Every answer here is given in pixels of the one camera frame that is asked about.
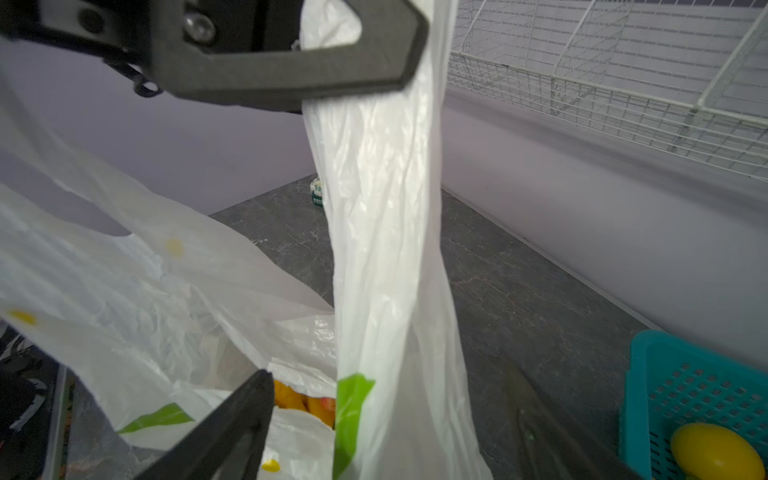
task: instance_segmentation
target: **gray marble surface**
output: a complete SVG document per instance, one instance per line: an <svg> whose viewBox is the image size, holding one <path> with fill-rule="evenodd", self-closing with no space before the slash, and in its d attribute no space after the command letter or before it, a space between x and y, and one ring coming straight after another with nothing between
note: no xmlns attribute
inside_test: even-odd
<svg viewBox="0 0 768 480"><path fill-rule="evenodd" d="M311 177L213 217L333 304L333 254ZM611 448L632 336L643 326L471 208L443 195L442 253L456 305L473 418L497 480L520 478L504 407L505 364ZM88 392L75 392L68 480L132 478L159 456L126 445Z"/></svg>

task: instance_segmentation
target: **metal wire mesh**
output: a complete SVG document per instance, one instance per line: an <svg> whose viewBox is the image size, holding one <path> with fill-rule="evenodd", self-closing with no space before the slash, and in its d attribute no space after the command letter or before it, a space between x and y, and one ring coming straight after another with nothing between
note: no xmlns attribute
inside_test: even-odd
<svg viewBox="0 0 768 480"><path fill-rule="evenodd" d="M449 82L768 181L765 0L695 1L464 0Z"/></svg>

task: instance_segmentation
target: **plastic bag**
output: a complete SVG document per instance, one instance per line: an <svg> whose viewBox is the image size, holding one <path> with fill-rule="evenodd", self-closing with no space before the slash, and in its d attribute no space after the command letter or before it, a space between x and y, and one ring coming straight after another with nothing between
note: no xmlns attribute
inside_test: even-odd
<svg viewBox="0 0 768 480"><path fill-rule="evenodd" d="M0 316L71 367L130 443L170 448L257 366L336 395L333 309L247 238L65 143L2 76L0 147L132 232L64 222L0 184ZM280 475L328 477L333 430L305 412L273 418L265 452ZM314 446L297 455L286 439Z"/></svg>
<svg viewBox="0 0 768 480"><path fill-rule="evenodd" d="M440 254L440 109L455 0L402 91L304 102L335 263L334 478L491 478ZM302 48L354 41L340 0L305 0Z"/></svg>

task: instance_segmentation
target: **white wall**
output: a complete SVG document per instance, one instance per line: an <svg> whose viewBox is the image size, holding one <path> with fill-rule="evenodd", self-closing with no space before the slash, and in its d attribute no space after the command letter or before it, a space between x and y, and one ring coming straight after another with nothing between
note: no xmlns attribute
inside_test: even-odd
<svg viewBox="0 0 768 480"><path fill-rule="evenodd" d="M663 328L768 366L768 185L450 88L445 186Z"/></svg>
<svg viewBox="0 0 768 480"><path fill-rule="evenodd" d="M169 94L140 98L128 79L97 58L26 42L0 41L0 67L27 107L63 138L203 214L315 170L299 115ZM2 151L0 181L66 220L121 232L98 210Z"/></svg>

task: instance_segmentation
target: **wire rack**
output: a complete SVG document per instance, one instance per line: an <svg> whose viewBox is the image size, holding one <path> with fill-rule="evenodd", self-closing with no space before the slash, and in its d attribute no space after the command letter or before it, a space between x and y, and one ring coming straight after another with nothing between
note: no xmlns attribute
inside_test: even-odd
<svg viewBox="0 0 768 480"><path fill-rule="evenodd" d="M464 0L449 82L768 181L766 30L765 0Z"/></svg>

